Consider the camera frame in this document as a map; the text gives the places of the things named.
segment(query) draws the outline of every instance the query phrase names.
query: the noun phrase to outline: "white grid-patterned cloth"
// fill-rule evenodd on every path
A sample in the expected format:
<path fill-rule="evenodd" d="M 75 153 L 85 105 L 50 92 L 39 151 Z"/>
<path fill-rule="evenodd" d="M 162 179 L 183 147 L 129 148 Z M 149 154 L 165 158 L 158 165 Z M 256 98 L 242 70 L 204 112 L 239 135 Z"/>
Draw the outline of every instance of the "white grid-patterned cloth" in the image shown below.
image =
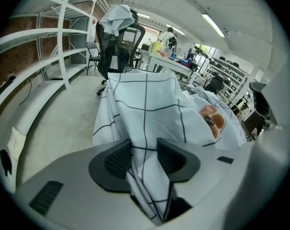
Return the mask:
<path fill-rule="evenodd" d="M 185 96 L 174 73 L 108 73 L 93 144 L 131 139 L 127 173 L 131 192 L 148 217 L 165 222 L 169 179 L 160 165 L 157 138 L 235 150 L 246 142 L 231 109 L 213 93 Z"/>

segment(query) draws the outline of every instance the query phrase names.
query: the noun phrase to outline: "concrete floor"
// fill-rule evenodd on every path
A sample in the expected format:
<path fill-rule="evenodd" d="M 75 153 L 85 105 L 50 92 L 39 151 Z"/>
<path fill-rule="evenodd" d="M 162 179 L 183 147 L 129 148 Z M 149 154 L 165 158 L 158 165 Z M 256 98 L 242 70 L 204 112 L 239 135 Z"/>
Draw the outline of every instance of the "concrete floor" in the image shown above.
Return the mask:
<path fill-rule="evenodd" d="M 58 90 L 33 122 L 20 155 L 17 186 L 57 158 L 93 146 L 93 126 L 100 103 L 96 92 L 103 87 L 94 67 L 70 81 L 70 91 Z"/>

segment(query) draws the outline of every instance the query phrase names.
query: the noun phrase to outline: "shelving unit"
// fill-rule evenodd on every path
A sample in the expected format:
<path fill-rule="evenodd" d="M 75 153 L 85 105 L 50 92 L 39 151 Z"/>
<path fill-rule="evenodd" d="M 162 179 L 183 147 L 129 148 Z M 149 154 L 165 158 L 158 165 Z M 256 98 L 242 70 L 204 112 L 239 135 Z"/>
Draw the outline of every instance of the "shelving unit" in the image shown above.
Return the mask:
<path fill-rule="evenodd" d="M 86 41 L 94 40 L 95 28 L 92 21 L 95 19 L 93 8 L 96 0 L 84 1 L 93 2 L 89 11 L 83 11 L 75 6 L 75 3 L 80 2 L 80 0 L 22 0 L 12 13 L 12 17 L 36 16 L 37 21 L 39 21 L 39 18 L 42 19 L 44 16 L 54 16 L 58 18 L 57 28 L 24 30 L 0 38 L 1 54 L 12 47 L 30 41 L 36 40 L 38 42 L 41 38 L 57 37 L 57 46 L 50 57 L 43 58 L 42 52 L 39 52 L 41 49 L 37 47 L 40 61 L 27 66 L 15 75 L 16 78 L 12 84 L 0 94 L 0 106 L 20 84 L 33 74 L 50 66 L 51 63 L 59 63 L 51 66 L 55 69 L 55 72 L 48 78 L 45 75 L 45 71 L 43 72 L 45 81 L 32 89 L 25 102 L 17 105 L 12 116 L 4 118 L 5 123 L 0 124 L 0 151 L 6 150 L 12 162 L 12 174 L 5 176 L 0 160 L 0 179 L 4 187 L 11 193 L 15 191 L 18 164 L 18 158 L 15 158 L 12 151 L 7 147 L 12 135 L 12 127 L 20 134 L 26 136 L 34 119 L 51 96 L 63 85 L 65 85 L 66 89 L 69 89 L 69 79 L 87 66 L 88 56 L 87 53 L 84 53 L 87 51 L 85 43 Z M 70 20 L 69 29 L 63 28 L 64 19 Z M 69 36 L 69 50 L 63 50 L 63 36 Z"/>
<path fill-rule="evenodd" d="M 227 94 L 229 95 L 229 97 L 226 97 L 224 95 L 224 92 L 221 91 L 219 93 L 219 97 L 225 101 L 226 103 L 230 102 L 231 100 L 234 99 L 234 97 L 236 96 L 236 94 L 238 93 L 238 91 L 241 89 L 241 87 L 243 86 L 243 84 L 245 83 L 246 79 L 248 78 L 248 74 L 246 72 L 244 72 L 243 70 L 229 64 L 226 61 L 223 61 L 221 59 L 217 59 L 217 58 L 212 58 L 214 61 L 216 61 L 217 63 L 223 65 L 225 68 L 227 68 L 227 70 L 229 72 L 234 73 L 235 75 L 239 75 L 240 78 L 242 78 L 242 81 L 237 80 L 235 77 L 231 76 L 229 73 L 223 71 L 222 69 L 212 65 L 212 64 L 208 64 L 208 67 L 211 68 L 212 71 L 216 71 L 218 72 L 220 75 L 224 76 L 225 78 L 227 78 L 230 82 L 231 82 L 231 86 L 234 86 L 235 90 L 232 89 L 230 86 L 224 84 L 225 88 L 227 89 L 224 92 L 227 92 Z"/>

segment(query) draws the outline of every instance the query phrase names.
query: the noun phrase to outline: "black vent grille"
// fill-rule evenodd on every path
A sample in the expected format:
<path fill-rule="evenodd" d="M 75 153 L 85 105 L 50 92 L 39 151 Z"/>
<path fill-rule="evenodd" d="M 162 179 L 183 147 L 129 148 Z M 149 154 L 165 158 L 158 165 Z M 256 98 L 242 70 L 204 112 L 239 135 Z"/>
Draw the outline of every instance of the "black vent grille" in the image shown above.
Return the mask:
<path fill-rule="evenodd" d="M 54 199 L 60 192 L 63 183 L 50 181 L 43 187 L 43 189 L 30 202 L 30 207 L 39 214 L 45 216 L 51 207 Z"/>
<path fill-rule="evenodd" d="M 186 163 L 185 156 L 166 146 L 159 147 L 158 160 L 168 176 L 182 169 Z"/>
<path fill-rule="evenodd" d="M 129 146 L 122 147 L 108 155 L 104 161 L 105 169 L 113 176 L 125 180 L 131 165 L 131 151 Z"/>

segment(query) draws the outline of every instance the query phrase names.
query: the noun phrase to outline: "fluorescent light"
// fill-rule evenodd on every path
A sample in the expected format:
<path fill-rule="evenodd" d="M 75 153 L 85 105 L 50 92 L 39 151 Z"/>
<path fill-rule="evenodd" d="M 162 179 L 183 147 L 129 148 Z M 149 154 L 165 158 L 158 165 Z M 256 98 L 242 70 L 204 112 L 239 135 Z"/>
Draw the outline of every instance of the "fluorescent light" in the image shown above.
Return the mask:
<path fill-rule="evenodd" d="M 184 32 L 181 32 L 179 29 L 173 27 L 172 25 L 167 24 L 166 26 L 167 26 L 167 27 L 172 27 L 172 28 L 173 28 L 175 31 L 177 31 L 178 33 L 181 33 L 182 35 L 185 35 Z"/>
<path fill-rule="evenodd" d="M 150 34 L 150 35 L 152 35 L 152 36 L 157 36 L 157 35 L 154 35 L 154 34 L 152 34 L 152 33 L 148 33 L 148 34 Z"/>
<path fill-rule="evenodd" d="M 149 15 L 145 15 L 145 14 L 142 14 L 142 13 L 137 13 L 138 16 L 141 16 L 141 17 L 145 17 L 145 18 L 150 18 Z"/>
<path fill-rule="evenodd" d="M 222 33 L 220 28 L 215 24 L 215 22 L 211 19 L 211 17 L 208 14 L 203 13 L 202 16 L 207 20 L 207 22 L 210 23 L 210 25 L 215 29 L 215 31 L 218 33 L 219 36 L 225 37 L 224 33 Z"/>

